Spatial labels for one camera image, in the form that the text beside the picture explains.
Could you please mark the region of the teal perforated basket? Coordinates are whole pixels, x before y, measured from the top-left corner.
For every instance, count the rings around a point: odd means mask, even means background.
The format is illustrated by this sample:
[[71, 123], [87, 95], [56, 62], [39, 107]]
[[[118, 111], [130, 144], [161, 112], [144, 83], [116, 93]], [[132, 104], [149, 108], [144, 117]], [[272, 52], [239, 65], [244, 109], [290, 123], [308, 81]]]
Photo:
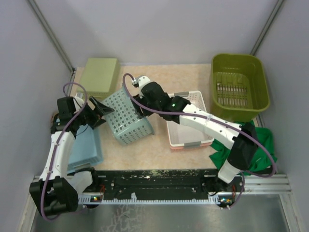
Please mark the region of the teal perforated basket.
[[153, 135], [154, 129], [147, 118], [139, 117], [123, 88], [120, 88], [102, 102], [114, 111], [105, 116], [114, 138], [122, 145], [128, 145], [145, 136]]

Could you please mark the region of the light blue plastic bin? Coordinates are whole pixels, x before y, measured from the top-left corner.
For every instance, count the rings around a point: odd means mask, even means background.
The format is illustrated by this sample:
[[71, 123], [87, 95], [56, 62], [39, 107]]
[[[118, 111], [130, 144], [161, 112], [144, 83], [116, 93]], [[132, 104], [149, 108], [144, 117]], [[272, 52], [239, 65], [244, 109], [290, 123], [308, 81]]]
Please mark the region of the light blue plastic bin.
[[89, 125], [79, 127], [69, 158], [67, 173], [73, 173], [84, 167], [92, 167], [103, 162], [99, 129]]

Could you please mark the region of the light green plastic bin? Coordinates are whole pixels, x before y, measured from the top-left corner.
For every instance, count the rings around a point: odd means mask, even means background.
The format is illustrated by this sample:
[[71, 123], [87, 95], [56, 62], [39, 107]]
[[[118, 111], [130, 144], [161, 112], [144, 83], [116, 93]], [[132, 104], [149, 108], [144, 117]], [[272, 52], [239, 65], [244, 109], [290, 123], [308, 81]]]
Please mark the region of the light green plastic bin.
[[89, 58], [79, 84], [88, 96], [103, 100], [115, 92], [120, 63], [116, 58]]

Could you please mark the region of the white perforated bin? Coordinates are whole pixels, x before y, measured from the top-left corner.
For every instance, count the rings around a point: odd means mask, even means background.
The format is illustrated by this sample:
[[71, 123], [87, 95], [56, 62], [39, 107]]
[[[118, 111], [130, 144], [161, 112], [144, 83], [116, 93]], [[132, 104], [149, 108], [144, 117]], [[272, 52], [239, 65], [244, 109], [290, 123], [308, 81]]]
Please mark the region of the white perforated bin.
[[[181, 96], [199, 109], [206, 111], [206, 106], [203, 100], [202, 93], [198, 90], [196, 91], [187, 91], [187, 92], [178, 92], [169, 94], [170, 97]], [[214, 141], [214, 139], [194, 128], [190, 128], [188, 126], [179, 125], [172, 121], [167, 121], [167, 129], [169, 136], [169, 144], [170, 146], [183, 146], [186, 143], [210, 143]]]

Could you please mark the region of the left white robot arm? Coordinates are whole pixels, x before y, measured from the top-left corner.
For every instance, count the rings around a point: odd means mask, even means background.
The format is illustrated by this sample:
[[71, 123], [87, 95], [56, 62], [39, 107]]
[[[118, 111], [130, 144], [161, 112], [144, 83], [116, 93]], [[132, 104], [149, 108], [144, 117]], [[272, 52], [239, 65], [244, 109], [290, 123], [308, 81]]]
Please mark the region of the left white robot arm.
[[63, 213], [75, 212], [79, 195], [100, 187], [100, 179], [93, 167], [82, 168], [68, 178], [67, 169], [77, 131], [88, 125], [91, 129], [105, 123], [106, 116], [114, 109], [100, 103], [94, 97], [87, 102], [78, 97], [63, 97], [57, 100], [58, 114], [51, 126], [51, 147], [45, 168], [37, 182], [29, 186], [29, 193], [40, 213], [47, 221]]

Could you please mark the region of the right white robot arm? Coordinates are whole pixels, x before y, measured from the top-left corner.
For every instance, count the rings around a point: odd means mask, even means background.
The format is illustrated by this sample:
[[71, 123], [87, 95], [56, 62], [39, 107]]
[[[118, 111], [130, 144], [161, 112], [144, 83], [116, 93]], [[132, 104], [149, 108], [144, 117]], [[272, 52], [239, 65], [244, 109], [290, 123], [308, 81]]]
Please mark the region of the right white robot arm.
[[139, 88], [138, 95], [131, 100], [141, 116], [158, 114], [166, 121], [198, 130], [230, 150], [215, 180], [219, 190], [229, 190], [233, 185], [234, 177], [241, 171], [249, 169], [258, 148], [257, 133], [251, 123], [240, 125], [224, 121], [203, 111], [181, 96], [170, 97], [158, 83], [146, 77], [134, 80], [132, 85]]

